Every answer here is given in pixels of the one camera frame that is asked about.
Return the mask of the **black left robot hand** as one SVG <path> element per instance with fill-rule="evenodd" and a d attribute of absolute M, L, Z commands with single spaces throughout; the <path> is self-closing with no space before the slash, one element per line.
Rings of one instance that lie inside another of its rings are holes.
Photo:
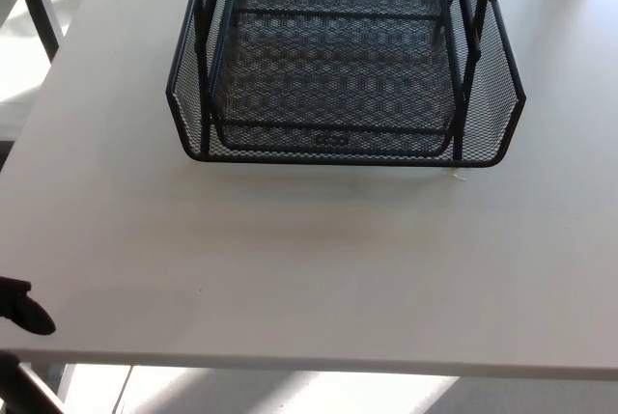
<path fill-rule="evenodd" d="M 29 296 L 28 281 L 1 277 L 1 317 L 36 335 L 51 335 L 56 325 L 46 309 Z"/>

